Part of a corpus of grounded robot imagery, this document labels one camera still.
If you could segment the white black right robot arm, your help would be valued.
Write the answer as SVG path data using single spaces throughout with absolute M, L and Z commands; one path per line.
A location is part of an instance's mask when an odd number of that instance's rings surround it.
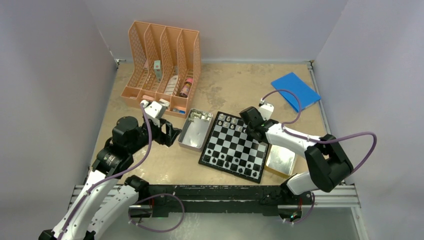
M 250 106 L 240 112 L 247 125 L 248 136 L 260 143 L 286 148 L 304 158 L 308 170 L 296 173 L 281 184 L 280 196 L 288 204 L 294 203 L 306 192 L 331 192 L 354 171 L 354 167 L 333 135 L 310 136 L 293 131 L 280 122 L 263 117 Z

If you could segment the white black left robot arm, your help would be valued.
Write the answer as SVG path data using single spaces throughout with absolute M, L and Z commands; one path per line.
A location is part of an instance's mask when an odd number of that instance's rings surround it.
M 149 183 L 132 175 L 107 203 L 104 199 L 116 186 L 124 171 L 134 162 L 133 155 L 153 141 L 170 147 L 181 129 L 161 118 L 147 118 L 142 125 L 133 116 L 120 118 L 112 136 L 97 154 L 86 183 L 63 219 L 44 230 L 40 240 L 98 240 L 108 227 L 133 203 L 149 199 Z

